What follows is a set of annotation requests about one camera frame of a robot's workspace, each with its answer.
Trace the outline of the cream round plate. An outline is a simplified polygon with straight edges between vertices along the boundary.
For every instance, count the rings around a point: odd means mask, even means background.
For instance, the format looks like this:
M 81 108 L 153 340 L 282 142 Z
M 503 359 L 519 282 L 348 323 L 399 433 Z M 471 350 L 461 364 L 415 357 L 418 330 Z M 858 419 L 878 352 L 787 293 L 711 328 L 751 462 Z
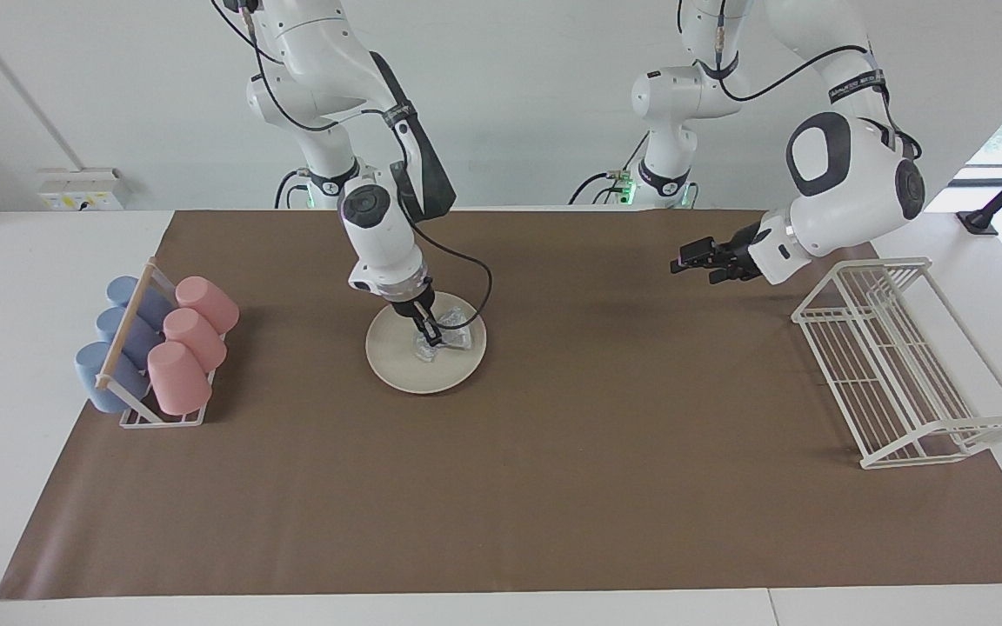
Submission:
M 374 317 L 365 338 L 367 362 L 379 379 L 411 395 L 435 395 L 468 381 L 484 360 L 488 331 L 484 317 L 468 325 L 473 337 L 469 351 L 441 351 L 434 362 L 414 356 L 415 336 L 421 336 L 410 318 L 398 316 L 387 304 Z

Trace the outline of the white power socket box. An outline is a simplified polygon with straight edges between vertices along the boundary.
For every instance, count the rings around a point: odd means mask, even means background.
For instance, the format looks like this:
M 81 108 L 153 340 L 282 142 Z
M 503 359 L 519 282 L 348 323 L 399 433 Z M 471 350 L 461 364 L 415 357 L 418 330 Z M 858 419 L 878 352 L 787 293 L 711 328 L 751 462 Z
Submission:
M 38 175 L 38 197 L 47 210 L 127 210 L 129 191 L 114 168 L 43 168 Z

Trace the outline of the brown table mat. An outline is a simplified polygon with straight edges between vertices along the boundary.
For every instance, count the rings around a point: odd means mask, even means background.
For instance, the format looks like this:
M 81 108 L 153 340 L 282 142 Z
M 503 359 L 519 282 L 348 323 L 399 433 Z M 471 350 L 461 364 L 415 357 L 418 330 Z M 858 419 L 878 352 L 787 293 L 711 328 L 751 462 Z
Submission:
M 84 407 L 0 599 L 1002 583 L 1002 470 L 864 470 L 790 282 L 667 265 L 743 211 L 453 213 L 484 363 L 433 396 L 367 364 L 376 297 L 330 211 L 179 211 L 157 258 L 234 298 L 205 423 Z

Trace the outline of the pink cup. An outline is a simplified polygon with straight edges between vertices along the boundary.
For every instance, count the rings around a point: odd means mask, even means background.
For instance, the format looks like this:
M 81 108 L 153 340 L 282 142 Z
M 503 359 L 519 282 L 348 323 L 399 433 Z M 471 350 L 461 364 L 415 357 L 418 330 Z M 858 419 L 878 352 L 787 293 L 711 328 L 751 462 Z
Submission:
M 147 357 L 147 371 L 165 415 L 191 415 L 210 401 L 207 374 L 183 343 L 166 341 L 155 346 Z
M 207 374 L 215 371 L 226 359 L 227 348 L 222 336 L 198 310 L 179 308 L 167 314 L 163 333 L 167 341 L 186 345 Z
M 176 285 L 175 296 L 180 308 L 197 310 L 220 336 L 231 332 L 239 322 L 236 302 L 206 277 L 185 277 Z

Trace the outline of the blue cup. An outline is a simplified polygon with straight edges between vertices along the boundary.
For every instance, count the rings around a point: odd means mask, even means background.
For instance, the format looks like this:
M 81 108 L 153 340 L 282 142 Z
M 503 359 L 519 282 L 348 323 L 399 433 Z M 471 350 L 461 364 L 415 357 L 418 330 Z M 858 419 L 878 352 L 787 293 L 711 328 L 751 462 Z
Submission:
M 106 296 L 108 301 L 112 305 L 127 308 L 137 286 L 138 278 L 133 276 L 124 275 L 115 278 L 107 286 Z M 151 284 L 144 290 L 142 301 L 140 301 L 137 308 L 137 316 L 150 325 L 154 331 L 162 332 L 164 320 L 171 312 L 174 312 L 176 306 L 172 304 L 166 294 Z
M 142 317 L 128 314 L 122 306 L 115 306 L 97 317 L 96 329 L 100 340 L 114 344 L 116 333 L 123 321 L 127 321 L 129 325 L 122 352 L 137 370 L 144 371 L 147 369 L 151 350 L 163 343 L 163 338 Z
M 84 345 L 75 356 L 75 366 L 83 386 L 87 389 L 89 399 L 95 408 L 105 415 L 118 415 L 129 408 L 129 405 L 116 396 L 111 389 L 99 390 L 96 388 L 97 377 L 104 366 L 111 344 L 103 341 L 96 341 Z M 143 400 L 150 389 L 150 382 L 136 365 L 126 356 L 120 353 L 114 372 L 114 379 L 122 384 L 127 391 L 137 400 Z

